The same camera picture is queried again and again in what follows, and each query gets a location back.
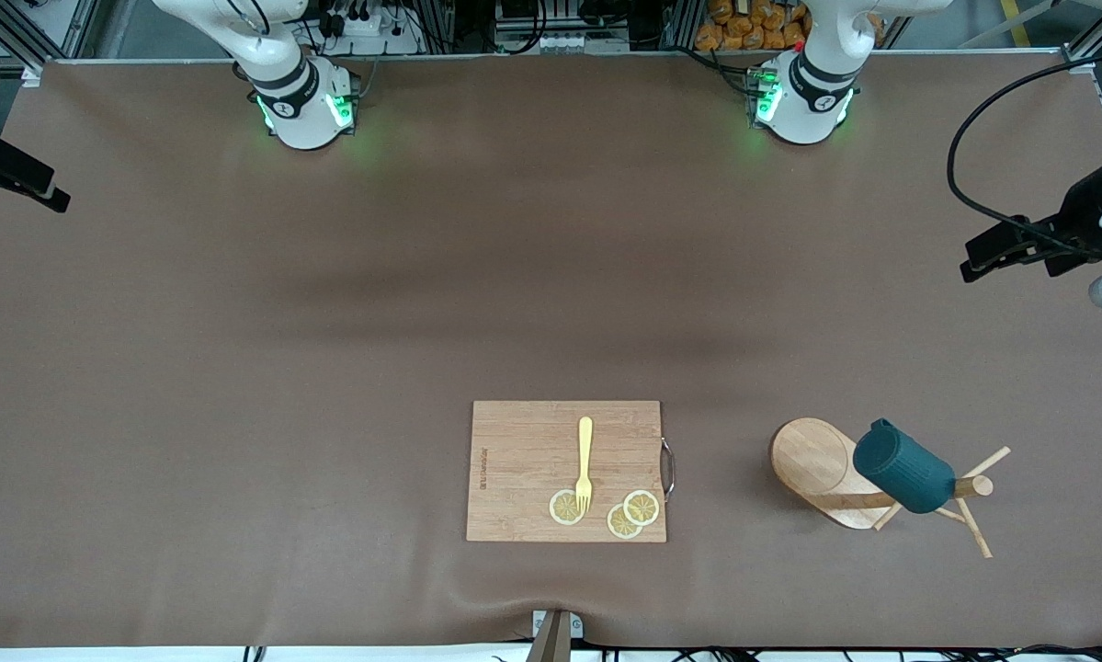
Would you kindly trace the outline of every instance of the yellow tape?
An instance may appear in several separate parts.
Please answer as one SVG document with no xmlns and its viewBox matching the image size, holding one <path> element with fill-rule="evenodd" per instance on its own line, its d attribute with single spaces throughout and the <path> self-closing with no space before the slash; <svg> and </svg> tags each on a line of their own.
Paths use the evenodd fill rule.
<svg viewBox="0 0 1102 662">
<path fill-rule="evenodd" d="M 1016 14 L 1020 13 L 1020 8 L 1016 6 L 1016 0 L 1000 0 L 1001 8 L 1004 8 L 1004 19 L 1012 20 L 1016 18 Z M 1012 29 L 1012 41 L 1016 44 L 1016 48 L 1028 48 L 1033 44 L 1028 41 L 1028 33 L 1025 32 L 1025 25 L 1017 25 Z"/>
</svg>

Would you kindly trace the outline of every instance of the yellow fork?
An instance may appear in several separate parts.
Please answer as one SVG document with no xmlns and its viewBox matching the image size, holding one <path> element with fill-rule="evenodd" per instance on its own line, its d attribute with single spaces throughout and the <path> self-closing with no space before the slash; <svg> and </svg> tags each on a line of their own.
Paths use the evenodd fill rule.
<svg viewBox="0 0 1102 662">
<path fill-rule="evenodd" d="M 579 420 L 579 481 L 575 482 L 575 503 L 579 514 L 587 514 L 592 507 L 592 479 L 587 477 L 587 465 L 592 460 L 592 417 Z"/>
</svg>

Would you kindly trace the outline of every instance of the table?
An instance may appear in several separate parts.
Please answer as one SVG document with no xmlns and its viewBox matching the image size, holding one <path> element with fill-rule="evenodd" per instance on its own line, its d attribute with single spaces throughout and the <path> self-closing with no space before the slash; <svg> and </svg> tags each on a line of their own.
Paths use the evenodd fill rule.
<svg viewBox="0 0 1102 662">
<path fill-rule="evenodd" d="M 1051 54 L 879 55 L 796 148 L 687 58 L 382 63 L 357 137 L 299 153 L 224 64 L 54 64 L 0 194 L 0 645 L 510 640 L 1102 644 L 1102 269 L 960 280 L 968 110 Z M 1093 83 L 981 119 L 972 196 L 1039 217 L 1102 163 Z M 467 543 L 475 399 L 660 399 L 662 545 Z M 965 529 L 846 531 L 767 445 L 890 419 Z"/>
</svg>

